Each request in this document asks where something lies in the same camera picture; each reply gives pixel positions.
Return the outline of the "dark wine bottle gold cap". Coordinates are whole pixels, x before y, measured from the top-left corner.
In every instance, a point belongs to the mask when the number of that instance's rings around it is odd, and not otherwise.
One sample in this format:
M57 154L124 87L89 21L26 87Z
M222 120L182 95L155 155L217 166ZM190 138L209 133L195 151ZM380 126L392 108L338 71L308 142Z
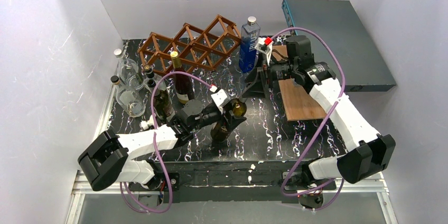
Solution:
M170 57L173 63L174 71L185 72L185 69L183 68L181 63L181 59L179 57L179 53L176 51L172 51L170 53ZM175 74L174 86L176 96L180 103L186 104L189 100L193 100L195 98L192 81L189 76L183 74Z

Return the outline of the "blue transparent bottle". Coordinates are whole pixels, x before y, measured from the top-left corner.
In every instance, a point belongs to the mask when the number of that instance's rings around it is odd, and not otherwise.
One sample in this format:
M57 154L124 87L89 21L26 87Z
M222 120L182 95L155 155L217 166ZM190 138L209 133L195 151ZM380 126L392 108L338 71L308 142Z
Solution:
M241 28L241 43L239 51L239 68L242 73L251 71L255 65L255 45L260 35L260 26L254 16L247 19L247 23Z

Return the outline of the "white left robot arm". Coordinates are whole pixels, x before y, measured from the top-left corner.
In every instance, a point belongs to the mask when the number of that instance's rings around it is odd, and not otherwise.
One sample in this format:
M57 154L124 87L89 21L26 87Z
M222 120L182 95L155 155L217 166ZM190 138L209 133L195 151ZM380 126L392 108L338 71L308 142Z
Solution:
M145 187L162 180L160 167L138 158L155 152L171 150L191 141L194 131L213 123L231 132L242 122L244 115L232 110L219 109L214 103L204 106L198 100L190 100L167 123L158 128L133 134L116 134L109 129L81 153L78 163L93 191L102 191L116 182L140 183Z

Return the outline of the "clear bottle silver cap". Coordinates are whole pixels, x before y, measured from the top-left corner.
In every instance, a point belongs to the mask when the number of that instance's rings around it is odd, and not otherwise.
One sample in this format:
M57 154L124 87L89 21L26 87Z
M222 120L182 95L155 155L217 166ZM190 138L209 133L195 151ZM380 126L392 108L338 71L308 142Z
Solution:
M141 90L144 87L144 80L139 72L137 63L125 57L122 49L114 50L114 55L118 59L118 76L121 81L135 90Z

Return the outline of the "clear bottle white gold label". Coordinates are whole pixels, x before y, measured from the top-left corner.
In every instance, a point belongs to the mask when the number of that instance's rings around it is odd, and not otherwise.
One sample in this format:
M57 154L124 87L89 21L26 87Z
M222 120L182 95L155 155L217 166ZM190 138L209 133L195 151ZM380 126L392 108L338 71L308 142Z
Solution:
M110 80L116 89L115 99L122 109L130 117L143 116L146 106L138 92L124 84L117 75L111 76Z

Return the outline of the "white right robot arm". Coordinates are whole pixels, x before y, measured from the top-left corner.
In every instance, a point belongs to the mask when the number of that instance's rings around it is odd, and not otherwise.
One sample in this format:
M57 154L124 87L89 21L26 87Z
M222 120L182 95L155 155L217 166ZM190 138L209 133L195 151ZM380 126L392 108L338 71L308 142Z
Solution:
M382 135L359 113L349 97L341 92L341 83L325 62L316 62L311 41L305 35L286 39L287 60L271 62L272 41L258 38L255 49L259 58L245 82L246 98L265 98L275 81L293 79L302 86L329 115L340 133L347 154L317 158L302 164L301 181L311 184L321 179L342 178L355 184L385 170L396 142L391 135Z

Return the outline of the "dark bottle black cap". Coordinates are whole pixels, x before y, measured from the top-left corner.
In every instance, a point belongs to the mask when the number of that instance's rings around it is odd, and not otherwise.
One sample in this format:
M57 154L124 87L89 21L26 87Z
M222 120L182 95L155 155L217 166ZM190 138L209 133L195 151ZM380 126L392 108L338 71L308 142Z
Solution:
M247 111L246 103L242 102L239 98L234 98L230 101L231 101L231 107L230 110L226 112L226 115L228 115L229 117L231 115L245 116L245 113ZM224 131L222 129L222 126L219 127L219 125L220 125L219 123L216 123L210 132L212 141L216 143L222 143L230 135L230 133Z

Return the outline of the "dark bottle grey cap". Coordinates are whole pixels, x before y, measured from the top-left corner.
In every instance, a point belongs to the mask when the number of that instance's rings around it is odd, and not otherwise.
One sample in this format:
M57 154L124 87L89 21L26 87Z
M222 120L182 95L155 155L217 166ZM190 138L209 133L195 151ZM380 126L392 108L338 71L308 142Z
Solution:
M154 109L155 113L157 114L158 118L164 122L168 122L171 120L171 118L174 116L174 108L172 106L172 101L169 95L169 91L164 83L164 81L161 81L158 87L156 87L156 84L159 81L154 79L149 79L147 82L148 89L150 90L150 93L154 95Z

